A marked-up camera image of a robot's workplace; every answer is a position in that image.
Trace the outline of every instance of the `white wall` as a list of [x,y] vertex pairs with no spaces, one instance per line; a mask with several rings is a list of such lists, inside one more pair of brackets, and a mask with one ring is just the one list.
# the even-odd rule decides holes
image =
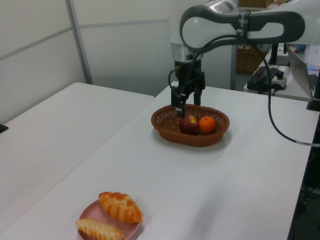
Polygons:
[[[93,84],[153,96],[168,86],[168,74],[174,68],[171,0],[71,2]],[[229,46],[204,56],[207,86],[230,88],[231,56]]]
[[0,123],[84,74],[65,0],[0,0]]

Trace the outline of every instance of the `cardboard box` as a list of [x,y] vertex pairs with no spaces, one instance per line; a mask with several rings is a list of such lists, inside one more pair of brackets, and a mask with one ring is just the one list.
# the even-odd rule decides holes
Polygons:
[[263,60],[254,48],[241,49],[236,53],[236,72],[244,74],[253,74]]
[[239,0],[239,7],[245,8],[267,8],[273,0]]

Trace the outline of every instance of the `black cable clip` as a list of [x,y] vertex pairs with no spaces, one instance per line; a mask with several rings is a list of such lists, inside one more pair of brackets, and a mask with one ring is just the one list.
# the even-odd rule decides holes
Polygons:
[[248,42],[248,19],[250,11],[245,10],[238,14],[237,30],[236,30],[236,44],[247,45]]

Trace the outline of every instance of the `pink plate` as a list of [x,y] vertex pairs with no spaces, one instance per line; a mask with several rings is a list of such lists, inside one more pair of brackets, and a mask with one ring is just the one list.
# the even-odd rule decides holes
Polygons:
[[[91,203],[80,215],[79,219],[92,218],[99,220],[105,224],[120,229],[123,233],[123,240],[128,240],[136,232],[139,227],[139,222],[136,223],[123,223],[120,222],[111,216],[109,216],[101,207],[99,200]],[[84,240],[96,240],[94,237],[85,234],[83,231],[78,230],[80,236]]]

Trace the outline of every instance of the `bread roll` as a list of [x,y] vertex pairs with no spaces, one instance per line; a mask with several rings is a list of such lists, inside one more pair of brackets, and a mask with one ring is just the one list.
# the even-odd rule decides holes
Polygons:
[[116,227],[92,218],[82,218],[76,221],[77,228],[98,240],[122,240],[124,235]]
[[143,213],[128,194],[120,192],[102,192],[99,194],[102,209],[122,223],[132,224],[143,221]]

